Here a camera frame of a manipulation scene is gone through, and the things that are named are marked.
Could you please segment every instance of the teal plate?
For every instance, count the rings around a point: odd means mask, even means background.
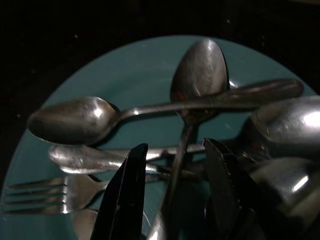
[[[120,110],[135,106],[169,102],[175,69],[186,50],[201,36],[169,36],[135,42],[90,62],[66,80],[45,102],[45,106],[80,96],[97,96],[114,103]],[[288,69],[241,45],[213,39],[224,54],[229,79],[234,87],[279,78],[299,79]],[[304,94],[315,92],[306,84]],[[201,125],[198,140],[204,137],[235,137],[249,116],[247,113],[222,113]],[[122,125],[101,148],[132,148],[140,143],[149,147],[176,145],[183,123],[177,115],[130,121]],[[50,144],[26,131],[12,158],[4,185],[59,177],[64,174],[48,160]],[[113,173],[99,174],[101,180]],[[162,199],[165,183],[149,183],[145,188],[142,231],[147,234]],[[183,209],[181,239],[201,239],[204,232],[203,206],[208,197],[206,183],[184,184],[187,193],[180,199]],[[99,208],[99,200],[91,208]],[[1,240],[76,240],[72,214],[4,215],[0,213]]]

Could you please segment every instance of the spoon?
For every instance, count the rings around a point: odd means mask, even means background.
[[[175,103],[217,94],[226,91],[228,86],[227,69],[220,48],[214,41],[203,39],[192,45],[180,61],[172,80],[170,100]],[[214,109],[179,110],[177,114],[183,120],[183,129],[166,192],[147,239],[168,238],[173,199],[180,183],[187,145],[199,124],[214,117],[218,112]]]
[[[307,96],[265,105],[252,113],[240,134],[223,141],[234,153],[252,160],[285,156],[318,159],[320,155],[320,96]],[[202,152],[202,143],[188,146],[188,153]],[[115,159],[120,165],[128,149],[100,150],[88,146],[54,145],[49,158],[68,173],[92,174],[108,170]],[[175,155],[175,147],[149,149],[147,161]]]
[[[261,220],[271,239],[297,239],[320,214],[320,165],[306,158],[282,157],[246,171],[261,191]]]
[[[79,240],[90,240],[92,230],[98,216],[98,212],[91,209],[77,211],[72,219],[72,227]]]
[[[303,85],[298,80],[260,82],[212,96],[134,107],[118,112],[99,97],[86,96],[60,102],[34,112],[27,127],[36,137],[58,144],[91,145],[103,139],[118,123],[134,116],[176,112],[187,109],[246,111],[264,104],[299,97]]]
[[[108,154],[95,148],[81,145],[53,145],[48,151],[49,159],[58,164],[60,169],[68,174],[96,174],[104,171],[116,171],[124,162],[124,158]],[[147,174],[158,175],[167,178],[170,175],[170,168],[146,164]],[[182,176],[185,179],[199,179],[191,171],[183,170]]]

